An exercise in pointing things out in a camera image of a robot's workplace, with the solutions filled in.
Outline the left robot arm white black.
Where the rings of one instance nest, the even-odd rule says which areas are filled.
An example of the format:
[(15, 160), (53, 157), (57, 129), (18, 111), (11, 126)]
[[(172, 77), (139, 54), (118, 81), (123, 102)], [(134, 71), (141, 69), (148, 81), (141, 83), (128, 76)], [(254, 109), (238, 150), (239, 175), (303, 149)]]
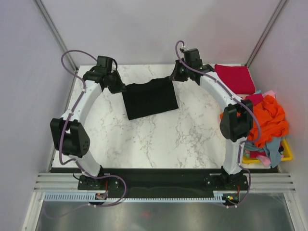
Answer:
[(82, 174), (89, 177), (89, 184), (95, 189), (105, 185), (102, 166), (94, 159), (90, 152), (90, 138), (84, 128), (88, 114), (104, 89), (112, 94), (126, 90), (118, 72), (118, 64), (114, 58), (98, 56), (96, 65), (80, 77), (80, 95), (60, 118), (50, 122), (51, 134), (55, 149), (59, 153), (61, 165), (74, 162)]

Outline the yellow plastic bin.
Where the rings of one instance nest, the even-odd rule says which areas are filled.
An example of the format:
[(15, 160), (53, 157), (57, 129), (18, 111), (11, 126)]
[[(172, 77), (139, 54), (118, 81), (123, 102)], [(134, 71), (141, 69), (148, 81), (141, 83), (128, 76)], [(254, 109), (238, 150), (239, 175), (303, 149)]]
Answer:
[[(281, 140), (278, 153), (281, 156), (281, 161), (290, 161), (293, 159), (293, 154), (289, 148), (286, 139)], [(245, 151), (243, 156), (244, 164), (262, 163), (264, 166), (272, 166), (270, 156), (265, 152)]]

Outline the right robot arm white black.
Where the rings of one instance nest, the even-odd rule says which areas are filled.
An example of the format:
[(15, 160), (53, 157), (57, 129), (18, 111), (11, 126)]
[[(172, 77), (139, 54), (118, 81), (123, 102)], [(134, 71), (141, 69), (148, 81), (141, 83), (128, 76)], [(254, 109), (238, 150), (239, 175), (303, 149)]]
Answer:
[(215, 71), (206, 67), (198, 49), (187, 49), (183, 46), (176, 48), (176, 55), (178, 59), (170, 79), (181, 82), (188, 79), (195, 81), (223, 110), (219, 129), (226, 139), (225, 160), (222, 166), (226, 174), (220, 177), (220, 183), (223, 188), (232, 189), (238, 183), (235, 174), (242, 171), (244, 143), (253, 127), (253, 104), (237, 96)]

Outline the black t shirt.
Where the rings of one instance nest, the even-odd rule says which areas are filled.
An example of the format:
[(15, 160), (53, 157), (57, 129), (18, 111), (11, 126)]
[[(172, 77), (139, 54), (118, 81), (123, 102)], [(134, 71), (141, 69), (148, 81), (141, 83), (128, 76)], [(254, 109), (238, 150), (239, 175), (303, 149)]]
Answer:
[(129, 120), (179, 108), (169, 77), (155, 78), (143, 84), (129, 84), (122, 97)]

